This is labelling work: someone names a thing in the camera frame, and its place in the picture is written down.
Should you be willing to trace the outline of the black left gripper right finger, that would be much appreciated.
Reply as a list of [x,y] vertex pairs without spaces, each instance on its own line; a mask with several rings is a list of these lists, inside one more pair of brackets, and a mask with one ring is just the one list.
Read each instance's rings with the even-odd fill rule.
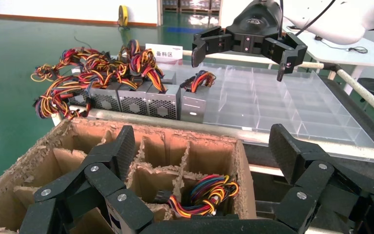
[[272,125],[268,146],[291,185],[276,221],[303,234],[325,208],[355,234],[374,234],[374,179],[335,162],[319,145],[294,138],[281,124]]

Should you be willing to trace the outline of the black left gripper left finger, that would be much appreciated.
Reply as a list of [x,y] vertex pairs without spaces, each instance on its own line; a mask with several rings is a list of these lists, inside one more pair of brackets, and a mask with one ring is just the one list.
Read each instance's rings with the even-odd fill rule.
[[141,233],[154,215],[124,183],[134,156],[133,127],[125,125],[114,141],[93,147],[77,169],[35,192],[19,232],[68,234],[76,219],[99,209],[114,233]]

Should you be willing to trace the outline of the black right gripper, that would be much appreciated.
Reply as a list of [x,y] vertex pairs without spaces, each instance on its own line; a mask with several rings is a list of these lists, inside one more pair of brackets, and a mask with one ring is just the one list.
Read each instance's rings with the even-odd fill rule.
[[214,26],[194,34],[191,65],[206,55],[226,51],[261,54],[279,65],[277,81],[303,63],[307,45],[293,33],[281,37],[281,6],[273,0],[254,0],[226,27]]

